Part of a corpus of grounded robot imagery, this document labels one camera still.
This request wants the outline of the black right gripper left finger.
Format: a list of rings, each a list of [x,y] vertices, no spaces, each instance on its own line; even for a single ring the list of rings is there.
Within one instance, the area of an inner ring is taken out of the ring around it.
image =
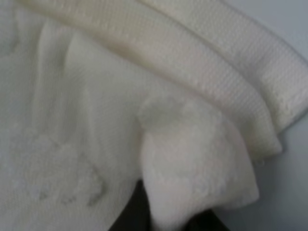
[[[147,194],[142,180],[136,187],[125,208],[112,224],[110,231],[150,231],[151,216]]]

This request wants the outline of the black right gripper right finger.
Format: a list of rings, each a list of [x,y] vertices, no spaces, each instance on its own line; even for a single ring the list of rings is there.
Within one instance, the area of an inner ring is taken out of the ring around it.
[[[186,231],[230,231],[212,210],[192,217],[186,225]]]

